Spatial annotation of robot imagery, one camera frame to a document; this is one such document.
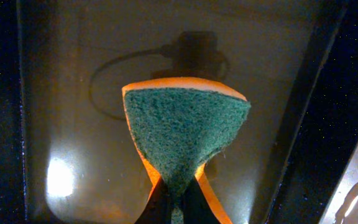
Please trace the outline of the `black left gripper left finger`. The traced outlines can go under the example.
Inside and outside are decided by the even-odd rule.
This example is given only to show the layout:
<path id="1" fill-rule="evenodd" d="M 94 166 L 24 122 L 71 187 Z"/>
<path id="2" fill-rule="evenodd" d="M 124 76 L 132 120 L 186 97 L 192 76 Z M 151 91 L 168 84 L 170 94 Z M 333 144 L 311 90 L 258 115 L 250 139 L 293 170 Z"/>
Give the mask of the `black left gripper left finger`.
<path id="1" fill-rule="evenodd" d="M 135 224 L 171 224 L 172 210 L 173 202 L 170 191 L 163 179 L 159 178 L 144 211 Z"/>

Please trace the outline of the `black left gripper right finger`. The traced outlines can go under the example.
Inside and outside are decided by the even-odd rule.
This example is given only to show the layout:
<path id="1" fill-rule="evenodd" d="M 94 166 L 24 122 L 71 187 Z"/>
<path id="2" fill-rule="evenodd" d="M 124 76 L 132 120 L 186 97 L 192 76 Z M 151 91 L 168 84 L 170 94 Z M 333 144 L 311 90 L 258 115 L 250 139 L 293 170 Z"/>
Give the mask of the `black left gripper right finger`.
<path id="1" fill-rule="evenodd" d="M 183 194 L 183 220 L 184 224 L 220 224 L 196 177 L 192 178 Z"/>

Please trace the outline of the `orange green scrub sponge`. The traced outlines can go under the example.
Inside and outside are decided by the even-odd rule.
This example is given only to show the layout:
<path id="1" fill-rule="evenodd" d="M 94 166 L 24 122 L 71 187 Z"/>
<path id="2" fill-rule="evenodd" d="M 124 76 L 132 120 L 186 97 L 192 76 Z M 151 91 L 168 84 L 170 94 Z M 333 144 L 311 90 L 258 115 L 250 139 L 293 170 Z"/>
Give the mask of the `orange green scrub sponge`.
<path id="1" fill-rule="evenodd" d="M 204 168 L 246 121 L 251 105 L 245 96 L 216 81 L 176 77 L 126 85 L 122 99 L 152 191 L 159 178 L 170 191 L 172 223 L 184 223 L 183 194 L 193 177 L 219 222 L 229 223 Z"/>

